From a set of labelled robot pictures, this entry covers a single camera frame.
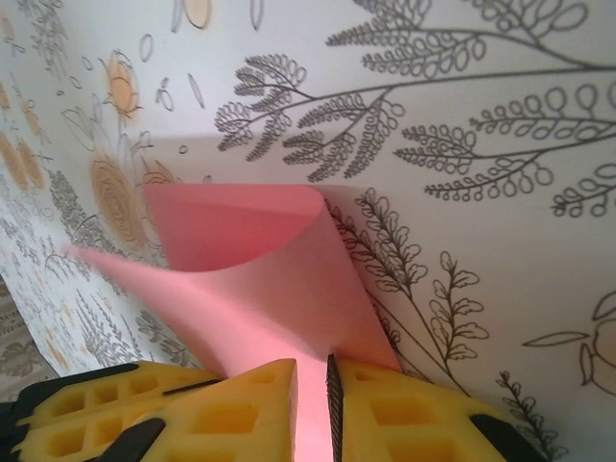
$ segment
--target pink paper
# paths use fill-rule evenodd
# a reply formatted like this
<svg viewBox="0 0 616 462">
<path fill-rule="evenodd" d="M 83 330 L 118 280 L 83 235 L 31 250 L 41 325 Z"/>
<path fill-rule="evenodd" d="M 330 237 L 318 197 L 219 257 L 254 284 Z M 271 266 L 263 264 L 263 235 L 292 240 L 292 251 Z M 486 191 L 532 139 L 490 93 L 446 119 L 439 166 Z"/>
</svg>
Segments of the pink paper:
<svg viewBox="0 0 616 462">
<path fill-rule="evenodd" d="M 236 375 L 297 359 L 297 462 L 331 461 L 326 356 L 399 370 L 347 251 L 315 190 L 148 185 L 173 270 L 77 249 L 184 339 L 206 369 Z"/>
</svg>

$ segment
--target wallpaper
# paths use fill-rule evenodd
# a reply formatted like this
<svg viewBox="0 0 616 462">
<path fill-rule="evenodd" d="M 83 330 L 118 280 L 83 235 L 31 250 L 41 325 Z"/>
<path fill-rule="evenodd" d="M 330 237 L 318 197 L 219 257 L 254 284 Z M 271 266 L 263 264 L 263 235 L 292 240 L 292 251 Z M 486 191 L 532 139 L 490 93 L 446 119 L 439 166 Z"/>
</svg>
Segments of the wallpaper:
<svg viewBox="0 0 616 462">
<path fill-rule="evenodd" d="M 64 244 L 164 266 L 144 184 L 309 184 L 407 373 L 496 405 L 550 461 L 612 460 L 616 3 L 1 14 L 0 273 L 59 373 L 198 367 Z"/>
<path fill-rule="evenodd" d="M 15 400 L 28 385 L 55 377 L 0 277 L 0 402 Z"/>
</svg>

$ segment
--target black line drawing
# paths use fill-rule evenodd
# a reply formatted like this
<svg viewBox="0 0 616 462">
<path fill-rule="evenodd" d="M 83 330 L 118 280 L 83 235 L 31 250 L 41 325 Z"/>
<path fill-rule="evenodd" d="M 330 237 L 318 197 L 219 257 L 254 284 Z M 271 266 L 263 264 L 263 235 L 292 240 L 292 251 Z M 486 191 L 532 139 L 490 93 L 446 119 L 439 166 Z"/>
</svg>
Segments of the black line drawing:
<svg viewBox="0 0 616 462">
<path fill-rule="evenodd" d="M 128 119 L 136 115 L 136 111 L 143 109 L 139 105 L 140 93 L 137 74 L 133 68 L 133 62 L 120 50 L 114 50 L 108 63 L 100 58 L 100 63 L 105 67 L 108 88 L 107 99 L 103 104 L 111 104 L 117 111 L 118 132 L 126 127 Z"/>
<path fill-rule="evenodd" d="M 92 62 L 86 58 L 85 56 L 81 57 L 81 64 L 84 65 L 84 67 L 86 68 L 86 70 L 94 70 L 94 65 L 92 64 Z"/>
<path fill-rule="evenodd" d="M 457 175 L 454 181 L 429 185 L 425 192 L 444 200 L 471 201 L 531 194 L 552 185 L 554 172 L 544 163 L 548 154 L 616 138 L 616 80 L 600 84 L 598 77 L 616 72 L 616 64 L 596 64 L 551 49 L 546 38 L 580 27 L 589 14 L 585 3 L 527 0 L 504 4 L 469 2 L 493 29 L 429 28 L 424 20 L 430 0 L 392 2 L 357 0 L 372 20 L 331 36 L 327 46 L 381 46 L 382 53 L 368 53 L 364 66 L 374 72 L 402 79 L 319 96 L 300 89 L 307 71 L 285 55 L 250 57 L 238 69 L 240 97 L 260 97 L 254 103 L 229 102 L 218 109 L 217 128 L 224 135 L 218 145 L 226 151 L 252 146 L 248 161 L 261 158 L 294 125 L 291 112 L 300 113 L 296 128 L 307 128 L 282 141 L 294 151 L 283 157 L 288 165 L 317 165 L 308 175 L 319 182 L 342 171 L 351 178 L 366 169 L 381 152 L 385 141 L 405 114 L 396 93 L 435 85 L 481 81 L 519 81 L 552 77 L 538 94 L 521 94 L 521 100 L 497 105 L 472 117 L 469 126 L 446 124 L 407 126 L 402 130 L 408 145 L 394 149 L 396 157 L 417 166 Z M 492 43 L 506 42 L 545 57 L 546 67 L 534 70 L 469 73 L 475 63 L 490 58 Z M 553 68 L 554 61 L 560 68 Z M 570 77 L 578 79 L 572 86 Z M 562 84 L 553 83 L 555 78 Z M 317 125 L 337 121 L 333 130 Z M 262 133 L 254 140 L 253 128 Z M 477 147 L 495 136 L 531 141 L 527 150 L 483 154 Z M 588 210 L 602 217 L 616 198 L 616 168 L 603 164 L 590 169 L 574 188 L 553 199 L 556 216 L 576 218 Z"/>
<path fill-rule="evenodd" d="M 164 327 L 151 313 L 141 310 L 140 316 L 135 319 L 142 334 L 148 336 L 151 344 L 160 346 L 161 351 L 173 364 L 179 366 L 197 367 L 196 358 L 188 347 L 175 334 Z"/>
<path fill-rule="evenodd" d="M 544 335 L 524 347 L 559 347 L 579 344 L 578 361 L 581 385 L 593 383 L 600 390 L 616 397 L 616 291 L 604 295 L 595 307 L 594 331 L 563 330 Z"/>
<path fill-rule="evenodd" d="M 177 34 L 184 15 L 193 27 L 205 29 L 210 19 L 210 0 L 174 0 L 171 32 Z"/>
<path fill-rule="evenodd" d="M 203 100 L 203 94 L 201 93 L 201 89 L 199 88 L 199 85 L 196 83 L 196 80 L 194 80 L 193 75 L 190 73 L 188 75 L 189 75 L 189 82 L 191 83 L 192 94 L 194 94 L 194 99 L 196 99 L 196 102 L 199 103 L 199 106 L 201 106 L 201 109 L 205 109 L 205 101 Z"/>
<path fill-rule="evenodd" d="M 503 397 L 503 402 L 508 406 L 509 413 L 520 423 L 516 429 L 522 433 L 543 454 L 548 462 L 558 460 L 569 454 L 569 450 L 554 444 L 558 438 L 558 432 L 545 428 L 545 418 L 535 410 L 537 399 L 522 396 L 520 382 L 511 380 L 509 371 L 500 372 L 497 384 L 511 395 Z"/>
<path fill-rule="evenodd" d="M 65 76 L 64 62 L 67 59 L 66 30 L 58 16 L 64 7 L 62 0 L 17 0 L 17 6 L 30 18 L 34 34 L 33 48 L 45 61 L 45 70 L 54 77 Z"/>
<path fill-rule="evenodd" d="M 154 38 L 151 34 L 144 34 L 139 40 L 139 56 L 144 63 L 147 63 L 154 54 Z"/>
<path fill-rule="evenodd" d="M 81 320 L 81 329 L 88 352 L 96 358 L 103 368 L 143 359 L 139 343 L 126 319 L 122 317 L 130 344 L 124 340 L 125 336 L 105 308 L 93 295 L 91 295 L 91 298 L 96 305 L 96 310 L 90 307 L 81 291 L 77 291 L 77 315 Z"/>
<path fill-rule="evenodd" d="M 13 90 L 15 91 L 15 94 L 17 95 L 17 101 L 19 102 L 19 108 L 21 109 L 21 112 L 26 116 L 26 122 L 28 122 L 28 127 L 35 135 L 35 137 L 40 140 L 41 143 L 43 143 L 44 141 L 50 143 L 51 141 L 49 140 L 49 138 L 47 138 L 47 135 L 40 127 L 39 118 L 35 113 L 35 107 L 37 106 L 36 103 L 32 99 L 26 100 L 23 97 L 23 94 L 19 89 L 19 85 L 17 84 L 17 79 L 15 79 L 13 73 L 11 73 L 11 78 L 13 80 Z"/>
<path fill-rule="evenodd" d="M 156 97 L 154 98 L 154 102 L 156 104 L 161 103 L 165 109 L 172 113 L 173 111 L 175 111 L 175 103 L 173 102 L 173 98 L 167 91 L 168 83 L 168 77 L 165 77 L 161 81 L 161 86 L 156 90 Z"/>
<path fill-rule="evenodd" d="M 356 221 L 344 216 L 338 207 L 329 202 L 327 207 L 351 259 L 372 276 L 373 284 L 379 291 L 404 295 L 416 316 L 412 321 L 414 327 L 410 329 L 410 321 L 401 321 L 379 300 L 376 293 L 367 289 L 372 306 L 405 372 L 430 383 L 438 383 L 443 373 L 452 386 L 468 395 L 452 366 L 456 361 L 476 358 L 478 355 L 472 346 L 490 337 L 486 329 L 472 321 L 473 318 L 467 318 L 483 312 L 483 305 L 461 295 L 466 287 L 480 282 L 479 276 L 461 269 L 449 252 L 441 252 L 439 266 L 445 277 L 433 279 L 435 297 L 429 302 L 429 310 L 422 307 L 417 300 L 416 285 L 427 277 L 428 267 L 418 262 L 422 248 L 409 242 L 410 229 L 399 223 L 399 215 L 392 210 L 389 199 L 378 196 L 372 188 L 357 197 L 355 203 L 361 208 L 366 229 L 360 229 Z M 429 372 L 425 366 L 419 368 L 405 356 L 398 347 L 402 339 L 412 342 L 417 354 L 423 355 L 430 368 L 434 366 L 436 369 Z M 558 433 L 546 429 L 543 417 L 533 412 L 534 398 L 521 398 L 521 385 L 510 382 L 509 378 L 509 372 L 501 372 L 497 383 L 512 393 L 513 399 L 504 398 L 503 401 L 510 407 L 512 415 L 525 424 L 519 425 L 518 429 L 550 461 L 567 454 L 567 449 L 555 445 Z"/>
<path fill-rule="evenodd" d="M 4 42 L 11 47 L 11 55 L 15 56 L 16 53 L 24 54 L 26 49 L 15 43 L 15 31 L 13 25 L 6 16 L 2 17 L 2 29 L 4 30 Z"/>
<path fill-rule="evenodd" d="M 81 82 L 79 82 L 79 79 L 77 79 L 77 77 L 74 77 L 72 75 L 70 76 L 70 83 L 77 90 L 80 90 L 82 88 Z"/>
<path fill-rule="evenodd" d="M 86 212 L 78 201 L 79 196 L 70 183 L 68 183 L 64 174 L 60 171 L 49 171 L 49 179 L 51 180 L 49 191 L 51 192 L 52 202 L 61 214 L 60 221 L 64 226 L 64 231 L 70 242 L 73 245 L 98 248 L 113 255 L 126 257 L 127 254 L 117 248 L 109 239 L 98 216 L 88 217 L 86 215 Z M 53 245 L 51 245 L 50 253 L 45 258 L 45 269 L 54 272 L 51 264 L 52 260 L 56 259 L 64 260 L 64 263 L 62 263 L 64 267 L 76 265 L 77 270 L 85 276 L 90 273 L 89 266 L 72 262 L 65 255 L 58 254 L 53 249 Z M 126 294 L 126 292 L 116 284 L 113 278 L 104 275 L 102 278 L 112 286 L 117 295 Z"/>
<path fill-rule="evenodd" d="M 256 32 L 259 32 L 259 29 L 261 29 L 265 14 L 266 0 L 250 0 L 250 23 Z"/>
<path fill-rule="evenodd" d="M 384 312 L 389 315 L 387 318 L 398 325 L 427 359 L 444 373 L 456 388 L 468 394 L 456 379 L 452 362 L 476 358 L 477 353 L 469 347 L 469 341 L 489 338 L 488 331 L 476 322 L 463 321 L 467 316 L 473 316 L 484 309 L 481 303 L 459 295 L 465 287 L 478 284 L 479 277 L 474 272 L 461 269 L 448 252 L 442 252 L 440 266 L 447 275 L 446 283 L 434 279 L 436 299 L 430 302 L 431 313 L 427 312 L 415 300 L 414 286 L 427 276 L 428 268 L 417 262 L 422 248 L 409 243 L 410 229 L 398 224 L 399 215 L 391 209 L 387 197 L 377 196 L 372 188 L 361 194 L 355 203 L 361 207 L 368 229 L 358 229 L 353 218 L 344 217 L 339 208 L 330 206 L 329 209 L 350 257 L 374 276 L 377 289 L 388 293 L 401 293 L 408 299 L 417 315 L 417 325 L 421 327 L 422 335 L 430 339 L 430 345 L 423 345 L 416 335 L 392 317 L 391 312 L 371 295 L 378 308 L 377 313 Z M 399 341 L 400 331 L 389 330 L 390 342 L 394 345 Z M 410 361 L 403 359 L 419 376 L 428 378 Z"/>
</svg>

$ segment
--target branch drawing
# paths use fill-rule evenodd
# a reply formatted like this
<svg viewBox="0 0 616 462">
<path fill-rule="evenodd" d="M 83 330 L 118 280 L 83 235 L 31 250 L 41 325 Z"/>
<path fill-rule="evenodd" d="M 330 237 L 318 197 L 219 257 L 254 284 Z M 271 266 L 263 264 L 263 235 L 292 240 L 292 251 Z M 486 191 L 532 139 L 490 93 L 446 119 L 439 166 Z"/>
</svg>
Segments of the branch drawing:
<svg viewBox="0 0 616 462">
<path fill-rule="evenodd" d="M 45 61 L 45 70 L 57 78 L 65 76 L 64 62 L 67 59 L 66 30 L 58 16 L 64 7 L 60 0 L 17 0 L 17 6 L 32 20 L 33 48 Z"/>
<path fill-rule="evenodd" d="M 556 51 L 548 45 L 552 36 L 581 27 L 590 7 L 526 0 L 524 2 L 468 2 L 479 9 L 489 28 L 428 28 L 431 0 L 354 0 L 372 19 L 332 35 L 327 46 L 379 46 L 385 51 L 364 55 L 364 66 L 379 73 L 402 77 L 393 84 L 337 91 L 314 96 L 300 89 L 307 70 L 285 55 L 246 59 L 236 76 L 235 93 L 256 102 L 229 102 L 218 109 L 216 126 L 223 133 L 220 151 L 249 145 L 248 161 L 262 158 L 286 132 L 309 128 L 282 140 L 291 148 L 283 156 L 287 165 L 315 165 L 310 182 L 320 182 L 340 172 L 346 179 L 362 173 L 386 148 L 399 128 L 406 109 L 397 94 L 424 86 L 459 85 L 481 81 L 518 81 L 532 77 L 584 79 L 575 88 L 554 85 L 542 94 L 523 95 L 522 100 L 497 105 L 471 117 L 469 126 L 415 124 L 402 129 L 409 141 L 393 149 L 394 155 L 416 166 L 433 168 L 459 179 L 427 185 L 425 193 L 444 200 L 480 201 L 531 194 L 553 184 L 555 171 L 547 156 L 616 138 L 616 80 L 607 88 L 597 76 L 616 72 L 616 64 L 595 64 Z M 474 64 L 488 60 L 493 42 L 507 42 L 559 62 L 560 68 L 470 73 Z M 300 71 L 301 79 L 289 75 Z M 317 125 L 332 128 L 319 129 Z M 264 135 L 257 141 L 255 130 Z M 528 140 L 524 150 L 482 153 L 480 147 L 492 136 Z M 613 164 L 595 168 L 593 177 L 579 180 L 553 199 L 557 217 L 602 217 L 616 197 Z"/>
<path fill-rule="evenodd" d="M 522 396 L 520 382 L 511 380 L 509 371 L 500 372 L 497 384 L 507 390 L 511 398 L 504 397 L 502 400 L 509 407 L 509 413 L 520 423 L 515 425 L 548 460 L 552 462 L 569 454 L 569 450 L 554 443 L 558 438 L 558 432 L 545 428 L 545 418 L 535 410 L 537 399 Z"/>
<path fill-rule="evenodd" d="M 330 206 L 330 214 L 350 257 L 374 276 L 377 289 L 401 293 L 407 298 L 420 320 L 421 324 L 418 325 L 422 327 L 422 335 L 429 337 L 431 345 L 426 346 L 419 341 L 416 335 L 371 295 L 377 313 L 384 312 L 386 319 L 392 320 L 398 326 L 392 330 L 384 325 L 386 332 L 389 330 L 390 342 L 395 346 L 400 340 L 401 332 L 404 332 L 429 362 L 440 369 L 455 387 L 467 393 L 456 379 L 451 362 L 476 358 L 477 353 L 467 345 L 468 340 L 487 339 L 489 333 L 476 322 L 465 321 L 467 316 L 483 311 L 483 305 L 467 297 L 458 297 L 457 293 L 467 286 L 477 284 L 479 277 L 471 271 L 459 268 L 458 262 L 453 261 L 448 252 L 442 252 L 440 263 L 447 274 L 447 282 L 443 283 L 439 279 L 433 281 L 437 298 L 430 302 L 431 315 L 428 315 L 427 310 L 420 307 L 414 294 L 415 285 L 427 276 L 428 268 L 417 262 L 422 248 L 409 243 L 410 229 L 398 224 L 398 213 L 391 210 L 387 197 L 378 197 L 372 188 L 357 198 L 355 203 L 361 207 L 368 230 L 359 230 L 353 218 L 344 217 L 340 209 Z M 405 362 L 416 369 L 407 359 Z M 428 378 L 423 372 L 419 372 L 419 375 Z"/>
</svg>

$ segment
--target flower drawing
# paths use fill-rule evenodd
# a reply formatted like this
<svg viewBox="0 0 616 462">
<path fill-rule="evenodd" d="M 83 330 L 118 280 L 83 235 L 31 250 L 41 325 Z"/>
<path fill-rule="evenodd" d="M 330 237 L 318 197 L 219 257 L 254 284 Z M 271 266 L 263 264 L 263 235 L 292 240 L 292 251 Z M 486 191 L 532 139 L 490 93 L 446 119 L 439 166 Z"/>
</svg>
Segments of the flower drawing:
<svg viewBox="0 0 616 462">
<path fill-rule="evenodd" d="M 132 114 L 140 108 L 139 85 L 133 64 L 124 53 L 115 50 L 109 62 L 103 65 L 107 71 L 109 92 L 106 103 L 113 104 L 120 120 L 126 123 L 126 118 L 132 118 Z"/>
<path fill-rule="evenodd" d="M 0 153 L 2 154 L 2 158 L 4 159 L 7 169 L 9 170 L 15 184 L 22 191 L 27 191 L 28 179 L 26 178 L 23 167 L 17 158 L 13 145 L 4 133 L 0 133 Z"/>
<path fill-rule="evenodd" d="M 132 249 L 142 248 L 146 236 L 139 207 L 117 163 L 101 155 L 92 163 L 91 182 L 96 203 L 114 233 Z"/>
<path fill-rule="evenodd" d="M 42 176 L 42 172 L 40 171 L 39 163 L 35 158 L 32 149 L 24 140 L 19 140 L 19 144 L 17 145 L 17 151 L 21 154 L 21 163 L 24 166 L 25 173 L 32 181 L 32 183 L 37 188 L 42 188 L 44 186 L 44 179 Z"/>
</svg>

